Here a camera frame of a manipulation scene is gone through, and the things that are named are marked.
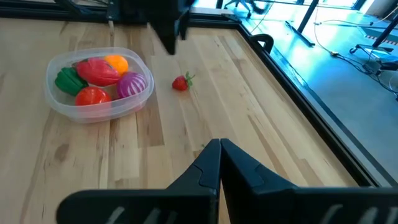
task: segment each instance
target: toy fruit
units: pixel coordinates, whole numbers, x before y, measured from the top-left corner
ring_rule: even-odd
[[[136,72],[126,72],[116,84],[116,91],[120,98],[140,93],[147,88],[145,77]]]
[[[101,88],[89,86],[82,89],[75,98],[76,106],[94,105],[111,101],[111,97]]]
[[[107,55],[105,60],[119,72],[120,76],[123,76],[123,73],[129,69],[127,60],[121,55]]]
[[[80,90],[88,87],[87,82],[78,76],[74,68],[62,68],[54,82],[61,91],[72,96],[76,96]]]
[[[101,58],[89,58],[78,62],[76,71],[82,79],[97,86],[112,85],[120,79],[118,71]]]
[[[179,77],[177,77],[174,82],[172,83],[172,87],[173,89],[176,90],[180,90],[180,91],[184,91],[187,90],[188,88],[190,88],[192,86],[192,81],[191,79],[195,77],[189,76],[189,72],[186,72],[185,76],[181,75]]]

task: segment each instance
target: orange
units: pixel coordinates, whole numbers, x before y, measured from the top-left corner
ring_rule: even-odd
[[[129,64],[127,60],[121,55],[107,55],[105,56],[106,62],[108,62],[119,75],[122,76],[124,72],[129,70]]]

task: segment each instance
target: office chair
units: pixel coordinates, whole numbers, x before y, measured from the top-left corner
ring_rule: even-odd
[[[256,3],[254,2],[254,0],[231,0],[229,3],[225,4],[224,9],[227,9],[227,6],[229,6],[232,3],[235,3],[235,7],[238,6],[239,3],[241,3],[249,12],[248,12],[248,16],[246,18],[250,18],[251,17],[251,10],[250,7],[248,6],[247,2],[251,5],[251,7],[253,8],[253,11],[257,14],[264,14],[264,13],[268,13],[269,9],[271,8],[273,2],[266,3],[266,6],[264,7],[264,9],[260,9],[259,7],[257,7]]]

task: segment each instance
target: black metal frame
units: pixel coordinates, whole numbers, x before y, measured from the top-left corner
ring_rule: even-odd
[[[384,13],[383,18],[387,17],[396,8],[397,5],[398,5],[398,0],[395,0],[394,3],[390,6],[390,8]],[[388,16],[387,19],[393,20],[396,15],[398,15],[397,11]]]
[[[394,49],[390,47],[380,47],[380,45],[384,42],[384,40],[390,35],[391,31],[395,29],[395,27],[398,25],[398,15],[395,16],[394,20],[387,26],[387,28],[383,31],[383,33],[380,34],[380,36],[374,41],[372,45],[366,45],[366,44],[357,44],[355,47],[349,50],[351,54],[355,53],[358,49],[362,49],[366,54],[372,56],[372,52],[374,50],[378,51],[384,51],[388,55],[390,52],[392,52]],[[377,61],[380,64],[380,68],[376,71],[375,75],[379,76],[383,70],[390,70],[390,71],[396,71],[397,67],[393,65],[384,65],[381,61]]]
[[[303,30],[310,20],[315,8],[317,7],[319,0],[313,0],[310,7],[308,8],[307,12],[304,15],[303,20],[300,23],[298,29],[296,29],[289,21],[285,21],[287,27],[291,28],[309,47],[315,46],[314,41],[311,41],[308,37],[303,35]]]
[[[87,7],[87,9],[96,11],[98,12],[98,15],[104,15],[104,17],[98,15],[74,17],[60,6],[50,3],[0,1],[0,17],[107,22],[105,18],[107,9],[105,7]],[[129,24],[143,23],[145,23],[145,21],[129,22]],[[192,14],[188,25],[190,27],[236,29],[250,45],[256,55],[261,59],[264,65],[269,69],[271,74],[273,74],[282,88],[289,94],[294,103],[310,121],[312,126],[317,130],[318,134],[327,143],[355,181],[362,186],[379,186],[377,180],[368,172],[368,170],[306,99],[303,93],[296,87],[293,81],[290,80],[285,72],[271,58],[270,51],[273,45],[272,37],[269,35],[252,36],[240,21],[236,21],[222,15]],[[266,41],[265,46],[261,46],[258,42],[259,40]]]
[[[274,2],[274,3],[281,3],[281,4],[293,4],[293,5],[298,5],[298,6],[309,6],[308,4],[304,4],[304,0],[297,0],[296,2],[283,2],[283,1],[272,1],[272,0],[256,0],[256,1],[262,1],[262,2]],[[355,10],[360,10],[363,4],[366,2],[366,0],[357,0],[357,2],[354,4],[353,7],[345,7],[345,6],[327,6],[323,5],[321,7],[329,7],[333,9],[355,9]],[[216,8],[221,9],[223,7],[223,0],[217,0]]]

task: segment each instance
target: strawberry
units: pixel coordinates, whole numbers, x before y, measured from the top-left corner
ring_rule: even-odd
[[[181,76],[177,77],[173,81],[173,84],[172,84],[173,89],[180,90],[180,91],[187,90],[188,88],[190,88],[192,86],[191,79],[193,77],[195,77],[195,75],[190,77],[189,72],[187,72],[185,74],[185,76],[181,75]]]

